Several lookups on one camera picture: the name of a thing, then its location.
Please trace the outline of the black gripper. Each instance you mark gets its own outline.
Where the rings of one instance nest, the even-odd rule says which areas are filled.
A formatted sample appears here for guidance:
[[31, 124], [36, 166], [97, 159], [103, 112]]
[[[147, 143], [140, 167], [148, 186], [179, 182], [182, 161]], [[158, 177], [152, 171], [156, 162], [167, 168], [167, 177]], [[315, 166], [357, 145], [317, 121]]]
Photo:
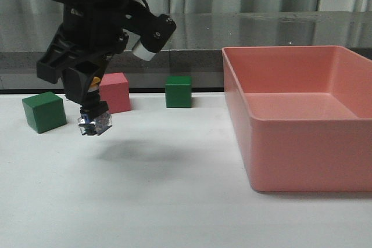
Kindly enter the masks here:
[[86, 61], [125, 50], [128, 34], [121, 20], [129, 0], [52, 1], [64, 4], [63, 22], [37, 62], [37, 77], [56, 84], [62, 76], [68, 100], [96, 105], [100, 102], [98, 87], [90, 87], [100, 68]]

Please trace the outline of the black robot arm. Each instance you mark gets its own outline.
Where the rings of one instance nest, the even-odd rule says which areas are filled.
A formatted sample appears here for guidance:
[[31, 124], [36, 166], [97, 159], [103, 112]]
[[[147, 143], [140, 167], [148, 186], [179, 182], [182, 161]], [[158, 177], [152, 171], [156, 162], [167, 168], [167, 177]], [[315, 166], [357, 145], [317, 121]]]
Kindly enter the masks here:
[[84, 105], [94, 77], [126, 48], [128, 35], [112, 16], [128, 0], [52, 1], [63, 4], [63, 21], [37, 62], [37, 76], [52, 84], [62, 80], [66, 97]]

